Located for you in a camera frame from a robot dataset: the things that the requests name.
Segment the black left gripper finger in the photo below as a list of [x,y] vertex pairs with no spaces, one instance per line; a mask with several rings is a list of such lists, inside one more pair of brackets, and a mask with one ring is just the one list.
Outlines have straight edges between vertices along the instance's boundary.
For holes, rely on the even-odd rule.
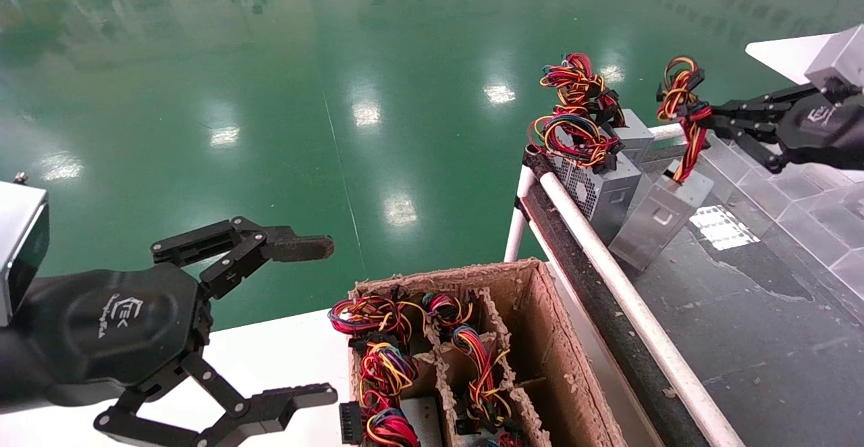
[[187,354],[160,374],[164,379],[192,378],[224,413],[201,432],[145,419],[138,411],[155,388],[128,388],[114,406],[96,417],[96,431],[133,446],[240,446],[249,438],[285,431],[300,409],[329,406],[338,399],[336,389],[328,383],[270,389],[244,398],[200,354]]
[[328,235],[299,236],[290,226],[260,226],[240,216],[151,244],[154,263],[185,267],[220,256],[198,275],[204,297],[212,299],[222,299],[268,261],[318,261],[334,250]]

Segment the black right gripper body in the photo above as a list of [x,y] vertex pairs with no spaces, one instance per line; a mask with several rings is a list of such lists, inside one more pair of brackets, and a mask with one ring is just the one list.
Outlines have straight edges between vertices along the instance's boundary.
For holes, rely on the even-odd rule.
[[790,109],[776,128],[783,160],[863,170],[862,87],[830,78],[825,88],[790,89]]

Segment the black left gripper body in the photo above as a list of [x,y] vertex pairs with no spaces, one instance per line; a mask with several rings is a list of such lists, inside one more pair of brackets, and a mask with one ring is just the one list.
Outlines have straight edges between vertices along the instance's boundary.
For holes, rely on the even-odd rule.
[[37,278],[2,328],[1,407],[92,406],[128,390],[159,400],[212,327],[207,294],[169,263]]

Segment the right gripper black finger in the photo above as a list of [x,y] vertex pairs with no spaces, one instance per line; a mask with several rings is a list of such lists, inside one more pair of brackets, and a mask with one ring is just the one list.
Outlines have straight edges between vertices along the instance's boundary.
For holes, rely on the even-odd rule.
[[731,140],[747,157],[756,161],[769,173],[779,174],[788,163],[783,153],[775,153],[766,144],[778,144],[777,124],[758,122],[743,117],[709,117],[701,122],[703,129],[716,136]]
[[795,103],[805,97],[820,94],[814,84],[794,85],[793,87],[765,93],[750,99],[732,99],[719,105],[711,105],[713,124],[725,124],[735,120],[754,123],[778,123],[793,108]]

